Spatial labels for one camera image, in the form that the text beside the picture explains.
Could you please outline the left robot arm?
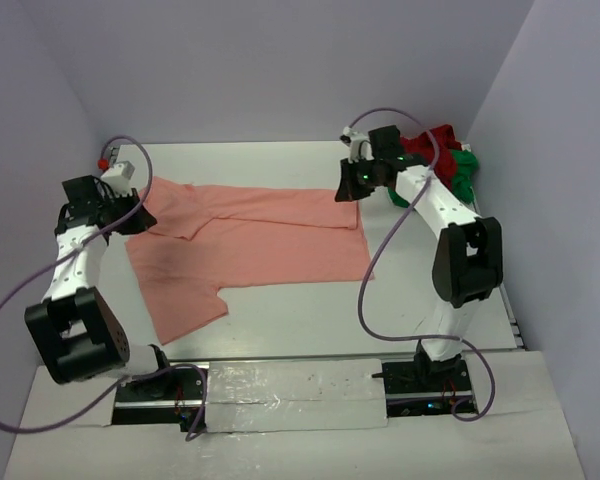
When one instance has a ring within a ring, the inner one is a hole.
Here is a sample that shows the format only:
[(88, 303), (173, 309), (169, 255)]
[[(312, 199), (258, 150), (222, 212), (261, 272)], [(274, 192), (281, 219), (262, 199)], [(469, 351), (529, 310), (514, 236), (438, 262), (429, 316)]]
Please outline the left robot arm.
[(54, 230), (59, 263), (42, 301), (24, 314), (38, 352), (58, 384), (140, 376), (145, 392), (164, 398), (176, 384), (164, 352), (132, 345), (97, 288), (111, 235), (143, 233), (156, 220), (129, 174), (108, 170), (67, 180), (63, 189), (67, 201)]

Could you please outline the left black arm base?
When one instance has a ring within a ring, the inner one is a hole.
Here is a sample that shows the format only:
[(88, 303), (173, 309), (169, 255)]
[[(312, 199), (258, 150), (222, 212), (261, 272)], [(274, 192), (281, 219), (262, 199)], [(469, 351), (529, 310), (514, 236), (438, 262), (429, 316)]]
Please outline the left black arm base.
[(132, 382), (117, 389), (111, 424), (177, 425), (186, 433), (192, 425), (194, 432), (205, 428), (204, 414), (198, 421), (204, 394), (207, 370), (176, 369), (159, 378)]

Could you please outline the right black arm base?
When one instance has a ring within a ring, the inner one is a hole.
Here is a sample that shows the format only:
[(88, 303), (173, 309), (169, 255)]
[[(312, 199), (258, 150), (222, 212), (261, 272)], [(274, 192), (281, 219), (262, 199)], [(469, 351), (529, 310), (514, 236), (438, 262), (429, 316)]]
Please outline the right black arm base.
[(371, 375), (383, 382), (389, 418), (477, 414), (466, 362), (442, 376), (422, 381), (416, 378), (414, 361), (382, 361)]

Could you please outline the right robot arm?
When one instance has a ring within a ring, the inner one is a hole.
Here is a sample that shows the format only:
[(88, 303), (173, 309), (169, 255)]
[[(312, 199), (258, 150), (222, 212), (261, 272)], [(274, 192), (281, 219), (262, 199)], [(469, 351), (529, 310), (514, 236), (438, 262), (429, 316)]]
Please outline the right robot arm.
[(348, 126), (340, 141), (349, 148), (340, 161), (337, 202), (369, 197), (387, 187), (408, 203), (430, 228), (437, 246), (432, 283), (437, 294), (434, 313), (417, 336), (416, 383), (435, 391), (447, 382), (446, 363), (462, 351), (461, 338), (478, 309), (503, 280), (502, 228), (465, 206), (420, 155), (408, 154), (391, 125), (363, 134)]

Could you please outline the salmon pink t shirt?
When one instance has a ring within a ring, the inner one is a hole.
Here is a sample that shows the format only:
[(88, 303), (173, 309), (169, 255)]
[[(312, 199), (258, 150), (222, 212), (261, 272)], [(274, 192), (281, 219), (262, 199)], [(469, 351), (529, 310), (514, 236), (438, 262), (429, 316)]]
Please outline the salmon pink t shirt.
[(126, 251), (163, 345), (225, 316), (225, 288), (362, 280), (359, 208), (330, 189), (177, 184), (154, 178), (156, 223)]

